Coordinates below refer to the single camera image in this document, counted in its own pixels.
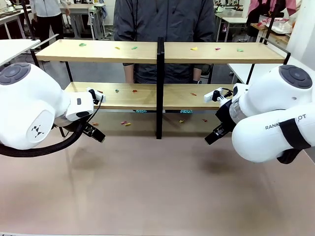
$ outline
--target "robot logo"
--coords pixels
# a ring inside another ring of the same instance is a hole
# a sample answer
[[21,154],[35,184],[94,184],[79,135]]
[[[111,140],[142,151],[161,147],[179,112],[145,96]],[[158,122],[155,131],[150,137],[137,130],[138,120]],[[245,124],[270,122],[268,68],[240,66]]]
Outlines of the robot logo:
[[31,129],[32,131],[35,131],[35,132],[33,132],[35,135],[35,138],[37,138],[40,134],[44,134],[43,132],[39,131],[39,128],[40,128],[40,125],[38,127],[34,126],[34,128]]

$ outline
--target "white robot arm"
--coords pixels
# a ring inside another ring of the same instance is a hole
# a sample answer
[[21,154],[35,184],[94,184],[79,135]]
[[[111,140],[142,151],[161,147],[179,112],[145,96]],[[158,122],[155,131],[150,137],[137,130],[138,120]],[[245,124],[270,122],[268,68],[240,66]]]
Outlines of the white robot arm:
[[216,115],[222,123],[206,141],[212,144],[232,132],[233,146],[246,160],[291,163],[301,150],[315,146],[312,86],[304,70],[282,65],[251,86],[236,84],[232,100],[217,93],[213,100],[221,104]]
[[81,134],[97,133],[96,138],[102,142],[105,136],[87,124],[98,101],[104,101],[101,93],[92,89],[65,92],[32,64],[10,65],[0,73],[0,143],[7,151],[27,150],[42,142],[53,126],[74,131],[79,124]]

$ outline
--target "person in white jacket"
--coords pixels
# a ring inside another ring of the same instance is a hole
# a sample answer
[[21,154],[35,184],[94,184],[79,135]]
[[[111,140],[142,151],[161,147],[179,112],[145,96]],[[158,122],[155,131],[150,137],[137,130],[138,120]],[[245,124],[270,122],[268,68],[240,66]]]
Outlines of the person in white jacket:
[[[70,10],[66,4],[66,0],[61,0],[65,7],[65,14],[68,16]],[[57,0],[30,0],[31,11],[34,14],[34,19],[37,22],[40,41],[49,38],[50,26],[54,33],[58,33],[57,39],[63,38],[63,19]],[[41,46],[42,49],[47,47],[49,42]]]

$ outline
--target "pink cloth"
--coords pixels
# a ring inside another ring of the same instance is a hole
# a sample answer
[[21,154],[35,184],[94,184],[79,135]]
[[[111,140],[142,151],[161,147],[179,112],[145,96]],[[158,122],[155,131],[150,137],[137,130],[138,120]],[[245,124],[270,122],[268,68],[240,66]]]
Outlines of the pink cloth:
[[[271,0],[270,1],[270,11],[273,11],[275,9],[277,0]],[[267,0],[262,0],[262,4],[266,4]],[[259,6],[258,0],[251,0],[250,7],[248,10],[248,14],[256,9]],[[287,11],[289,15],[292,15],[296,12],[296,0],[285,0],[285,6],[287,8]]]

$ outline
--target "dark jacket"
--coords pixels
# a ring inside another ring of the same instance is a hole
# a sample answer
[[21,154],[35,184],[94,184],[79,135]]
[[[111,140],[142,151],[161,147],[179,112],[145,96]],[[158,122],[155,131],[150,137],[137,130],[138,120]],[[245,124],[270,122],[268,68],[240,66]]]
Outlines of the dark jacket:
[[[212,42],[214,27],[213,0],[116,0],[117,41]],[[194,67],[200,65],[166,64],[164,82],[190,83]],[[134,70],[137,83],[156,83],[156,65],[136,64]]]

